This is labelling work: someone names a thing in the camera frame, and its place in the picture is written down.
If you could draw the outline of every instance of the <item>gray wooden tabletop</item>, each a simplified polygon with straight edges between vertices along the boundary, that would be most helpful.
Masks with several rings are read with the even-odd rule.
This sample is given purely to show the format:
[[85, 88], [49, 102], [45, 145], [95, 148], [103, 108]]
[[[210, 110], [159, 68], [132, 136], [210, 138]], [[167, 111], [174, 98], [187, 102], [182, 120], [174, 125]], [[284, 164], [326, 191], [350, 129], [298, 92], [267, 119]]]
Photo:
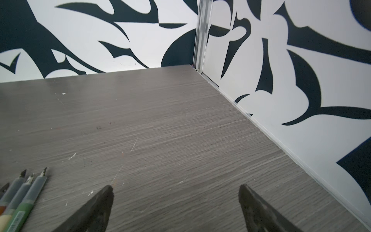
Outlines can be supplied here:
[[246, 231], [247, 183], [303, 231], [366, 231], [190, 66], [0, 84], [0, 185], [48, 181], [22, 231], [107, 184], [107, 231]]

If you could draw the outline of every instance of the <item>label on marker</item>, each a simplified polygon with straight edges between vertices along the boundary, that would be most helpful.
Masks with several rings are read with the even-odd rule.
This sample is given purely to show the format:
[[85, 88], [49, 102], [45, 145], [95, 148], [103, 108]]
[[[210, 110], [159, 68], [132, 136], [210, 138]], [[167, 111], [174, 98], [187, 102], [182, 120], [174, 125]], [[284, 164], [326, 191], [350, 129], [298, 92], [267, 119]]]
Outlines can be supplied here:
[[25, 211], [19, 211], [17, 213], [17, 215], [14, 218], [12, 224], [9, 226], [9, 229], [8, 229], [7, 232], [15, 232], [16, 231], [16, 229], [17, 229], [17, 227], [18, 227], [18, 225], [19, 225], [20, 221], [22, 220], [25, 213], [26, 213]]

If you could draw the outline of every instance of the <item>white paint speck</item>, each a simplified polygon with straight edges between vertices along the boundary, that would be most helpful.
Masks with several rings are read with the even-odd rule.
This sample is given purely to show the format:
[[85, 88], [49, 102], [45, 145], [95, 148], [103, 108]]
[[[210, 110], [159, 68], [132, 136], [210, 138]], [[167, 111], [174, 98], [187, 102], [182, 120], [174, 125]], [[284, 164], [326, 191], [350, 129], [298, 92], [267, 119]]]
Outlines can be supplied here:
[[68, 160], [70, 160], [70, 159], [72, 159], [73, 157], [75, 157], [75, 155], [76, 155], [76, 153], [75, 153], [73, 156], [71, 156], [70, 158], [68, 158]]

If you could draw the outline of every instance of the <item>black and white patterned wall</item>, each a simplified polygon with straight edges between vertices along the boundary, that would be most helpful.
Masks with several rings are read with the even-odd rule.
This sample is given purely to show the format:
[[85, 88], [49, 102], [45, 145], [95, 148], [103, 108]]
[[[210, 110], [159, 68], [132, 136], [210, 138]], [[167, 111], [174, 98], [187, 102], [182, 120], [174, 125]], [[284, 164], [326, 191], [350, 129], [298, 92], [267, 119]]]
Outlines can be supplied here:
[[371, 226], [371, 10], [215, 0], [203, 72]]
[[197, 0], [4, 0], [0, 82], [192, 64]]

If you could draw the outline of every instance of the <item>marker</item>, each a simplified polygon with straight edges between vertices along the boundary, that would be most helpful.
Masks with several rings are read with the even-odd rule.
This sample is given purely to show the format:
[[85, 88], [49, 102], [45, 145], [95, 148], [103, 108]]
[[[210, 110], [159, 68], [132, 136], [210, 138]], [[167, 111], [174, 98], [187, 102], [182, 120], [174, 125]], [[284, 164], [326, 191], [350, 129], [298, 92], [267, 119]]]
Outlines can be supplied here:
[[9, 182], [6, 183], [1, 189], [0, 189], [0, 199], [3, 197], [6, 190], [9, 188]]
[[8, 190], [6, 190], [4, 196], [1, 198], [0, 215], [5, 211], [6, 207], [9, 205], [14, 195], [17, 193], [18, 189], [26, 181], [24, 177], [25, 175], [26, 175], [26, 170], [23, 170], [23, 172], [21, 172], [21, 175], [12, 182]]
[[42, 171], [42, 173], [36, 177], [35, 182], [31, 185], [30, 190], [28, 190], [27, 194], [24, 196], [22, 202], [17, 207], [16, 211], [12, 215], [12, 219], [9, 221], [6, 229], [6, 232], [19, 232], [25, 223], [28, 215], [30, 214], [33, 204], [35, 203], [38, 195], [41, 192], [45, 182], [46, 168]]
[[0, 232], [2, 232], [5, 229], [8, 222], [12, 219], [14, 211], [17, 209], [19, 204], [22, 202], [24, 196], [30, 189], [32, 181], [33, 174], [28, 177], [27, 181], [21, 186], [16, 195], [13, 197], [12, 201], [9, 203], [6, 210], [0, 216]]

